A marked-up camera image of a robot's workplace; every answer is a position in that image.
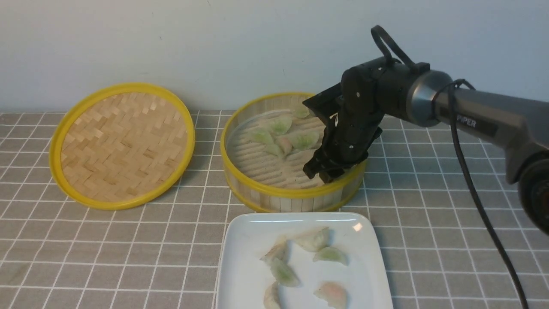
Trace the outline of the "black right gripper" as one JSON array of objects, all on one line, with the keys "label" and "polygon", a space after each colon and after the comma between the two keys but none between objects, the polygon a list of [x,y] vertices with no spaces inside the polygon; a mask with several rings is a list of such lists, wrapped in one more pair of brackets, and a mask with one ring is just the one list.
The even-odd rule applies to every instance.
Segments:
[{"label": "black right gripper", "polygon": [[375,100],[373,83],[339,83],[303,101],[325,125],[321,146],[303,166],[304,174],[331,183],[368,158],[379,137],[383,113]]}]

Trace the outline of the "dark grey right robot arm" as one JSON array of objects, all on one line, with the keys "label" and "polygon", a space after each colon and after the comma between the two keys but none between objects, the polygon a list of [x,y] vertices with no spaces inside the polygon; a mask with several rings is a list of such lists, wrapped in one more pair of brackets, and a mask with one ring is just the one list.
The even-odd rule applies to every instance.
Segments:
[{"label": "dark grey right robot arm", "polygon": [[420,127],[454,121],[504,151],[506,180],[518,185],[525,213],[548,233],[548,103],[458,84],[427,63],[408,66],[381,57],[347,69],[341,82],[303,103],[325,125],[304,174],[330,183],[362,163],[385,115]]}]

